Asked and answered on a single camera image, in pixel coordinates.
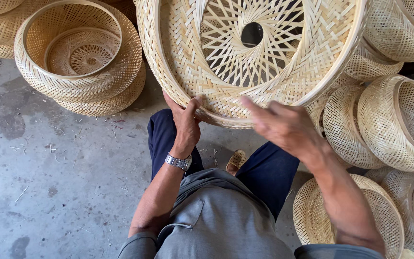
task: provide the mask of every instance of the man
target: man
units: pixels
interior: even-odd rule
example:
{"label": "man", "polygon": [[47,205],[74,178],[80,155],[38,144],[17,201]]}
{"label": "man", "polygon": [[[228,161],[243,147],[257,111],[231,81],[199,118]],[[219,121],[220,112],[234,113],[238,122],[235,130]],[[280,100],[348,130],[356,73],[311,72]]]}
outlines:
{"label": "man", "polygon": [[[170,109],[148,125],[152,182],[118,259],[383,258],[384,242],[365,197],[304,108],[273,101],[262,109],[243,97],[256,132],[270,142],[228,173],[202,166],[194,118],[201,97],[186,109],[164,97]],[[302,246],[293,255],[274,224],[300,161],[319,184],[337,244]]]}

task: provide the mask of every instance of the gray shirt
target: gray shirt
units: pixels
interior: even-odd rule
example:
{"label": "gray shirt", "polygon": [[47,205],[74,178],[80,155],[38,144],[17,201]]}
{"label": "gray shirt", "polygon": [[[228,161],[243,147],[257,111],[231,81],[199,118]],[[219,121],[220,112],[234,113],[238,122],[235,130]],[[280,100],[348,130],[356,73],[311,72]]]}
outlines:
{"label": "gray shirt", "polygon": [[130,258],[295,257],[277,238],[267,206],[236,177],[209,169],[181,181],[169,225],[158,237],[142,232],[126,240],[118,259]]}

